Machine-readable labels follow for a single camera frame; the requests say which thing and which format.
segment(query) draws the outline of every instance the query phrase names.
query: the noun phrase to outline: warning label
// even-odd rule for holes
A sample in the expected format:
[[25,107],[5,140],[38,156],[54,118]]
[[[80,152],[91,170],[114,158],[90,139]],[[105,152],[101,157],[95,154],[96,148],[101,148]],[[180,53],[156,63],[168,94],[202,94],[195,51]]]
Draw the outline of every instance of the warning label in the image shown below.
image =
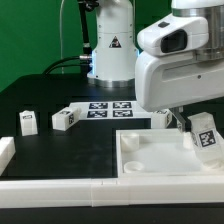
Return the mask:
[[113,41],[111,42],[110,48],[121,48],[121,44],[116,36],[114,37]]

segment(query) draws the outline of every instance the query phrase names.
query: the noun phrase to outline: small white box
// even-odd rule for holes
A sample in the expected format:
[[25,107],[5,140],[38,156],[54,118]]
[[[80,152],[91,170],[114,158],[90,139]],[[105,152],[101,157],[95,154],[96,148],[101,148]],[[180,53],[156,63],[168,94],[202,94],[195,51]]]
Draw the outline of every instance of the small white box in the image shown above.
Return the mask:
[[15,144],[13,137],[4,137],[0,140],[0,176],[4,172],[8,163],[15,154]]
[[52,116],[53,129],[66,131],[79,121],[81,109],[78,107],[65,107]]
[[170,110],[160,110],[152,113],[151,129],[165,129],[172,121],[172,113]]
[[195,153],[204,164],[223,161],[223,139],[218,135],[212,114],[200,113],[188,117]]
[[22,129],[22,136],[38,134],[37,121],[34,111],[24,111],[21,112],[19,116]]

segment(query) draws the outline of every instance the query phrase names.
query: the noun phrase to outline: black table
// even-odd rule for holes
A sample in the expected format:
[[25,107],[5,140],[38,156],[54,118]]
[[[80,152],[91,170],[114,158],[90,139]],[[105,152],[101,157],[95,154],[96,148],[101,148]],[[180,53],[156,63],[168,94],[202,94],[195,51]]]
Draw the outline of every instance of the black table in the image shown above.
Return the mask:
[[[149,119],[79,121],[66,132],[52,129],[51,116],[71,102],[135,100],[133,87],[89,85],[79,74],[29,75],[0,94],[0,136],[14,136],[16,155],[0,181],[117,177],[115,132],[150,128]],[[215,116],[223,134],[223,99],[185,107]],[[33,110],[38,135],[22,137],[19,113]],[[224,223],[224,204],[144,205],[109,208],[2,209],[0,223]]]

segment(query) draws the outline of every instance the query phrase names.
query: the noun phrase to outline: green wall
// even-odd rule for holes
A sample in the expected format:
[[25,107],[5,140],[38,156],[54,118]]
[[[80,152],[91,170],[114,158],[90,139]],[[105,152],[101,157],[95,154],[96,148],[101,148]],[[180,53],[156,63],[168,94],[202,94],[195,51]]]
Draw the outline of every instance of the green wall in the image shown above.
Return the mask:
[[[49,64],[60,59],[60,5],[61,0],[0,1],[0,91],[20,76],[41,74]],[[136,0],[136,32],[169,11],[170,0]],[[88,14],[88,25],[94,47],[94,13]],[[65,1],[63,30],[64,56],[82,53],[77,0]]]

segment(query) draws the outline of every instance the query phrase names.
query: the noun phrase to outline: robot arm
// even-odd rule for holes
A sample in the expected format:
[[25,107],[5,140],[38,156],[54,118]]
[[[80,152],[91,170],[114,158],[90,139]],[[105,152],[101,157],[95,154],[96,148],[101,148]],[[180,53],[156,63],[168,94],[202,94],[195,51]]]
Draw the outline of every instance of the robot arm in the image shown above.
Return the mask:
[[224,95],[224,0],[173,0],[172,8],[138,35],[136,97],[147,111]]

